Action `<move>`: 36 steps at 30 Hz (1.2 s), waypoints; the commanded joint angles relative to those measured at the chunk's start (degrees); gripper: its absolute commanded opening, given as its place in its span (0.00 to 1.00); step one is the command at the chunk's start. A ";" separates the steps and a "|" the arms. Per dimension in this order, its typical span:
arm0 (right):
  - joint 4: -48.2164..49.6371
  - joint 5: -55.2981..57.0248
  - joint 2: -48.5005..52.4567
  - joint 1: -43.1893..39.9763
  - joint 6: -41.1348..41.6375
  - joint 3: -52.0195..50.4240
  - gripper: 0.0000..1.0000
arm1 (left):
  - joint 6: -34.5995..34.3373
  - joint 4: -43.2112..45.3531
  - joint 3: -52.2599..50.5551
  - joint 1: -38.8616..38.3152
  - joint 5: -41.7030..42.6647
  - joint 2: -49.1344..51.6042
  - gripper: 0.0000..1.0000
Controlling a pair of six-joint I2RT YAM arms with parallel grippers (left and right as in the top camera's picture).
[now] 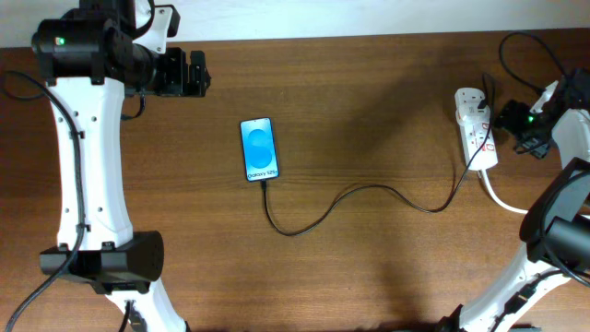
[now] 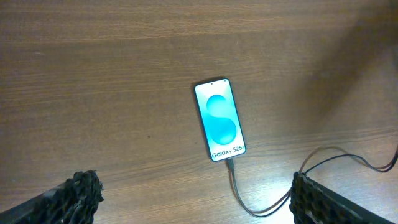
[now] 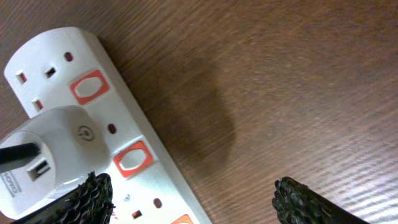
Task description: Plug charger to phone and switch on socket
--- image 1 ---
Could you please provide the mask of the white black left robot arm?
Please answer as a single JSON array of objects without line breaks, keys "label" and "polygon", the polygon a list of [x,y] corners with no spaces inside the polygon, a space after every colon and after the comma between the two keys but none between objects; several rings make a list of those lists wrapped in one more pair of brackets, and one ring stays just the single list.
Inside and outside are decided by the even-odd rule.
[{"label": "white black left robot arm", "polygon": [[135,331],[185,331],[161,279],[163,239],[136,231],[124,200],[120,129],[127,97],[202,97],[206,58],[170,47],[180,16],[151,1],[83,1],[45,19],[31,46],[57,130],[62,210],[40,255],[49,280],[87,284]]}]

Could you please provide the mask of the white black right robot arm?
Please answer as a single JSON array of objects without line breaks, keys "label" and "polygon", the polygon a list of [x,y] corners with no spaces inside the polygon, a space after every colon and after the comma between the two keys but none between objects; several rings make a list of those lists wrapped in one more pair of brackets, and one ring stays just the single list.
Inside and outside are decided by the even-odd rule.
[{"label": "white black right robot arm", "polygon": [[525,212],[521,245],[510,265],[475,300],[442,318],[438,331],[508,331],[550,291],[575,280],[589,283],[589,72],[578,68],[548,85],[528,106],[505,104],[490,116],[477,89],[455,94],[456,119],[466,149],[492,151],[484,132],[504,130],[517,141],[515,150],[541,159],[550,147],[560,153],[562,170]]}]

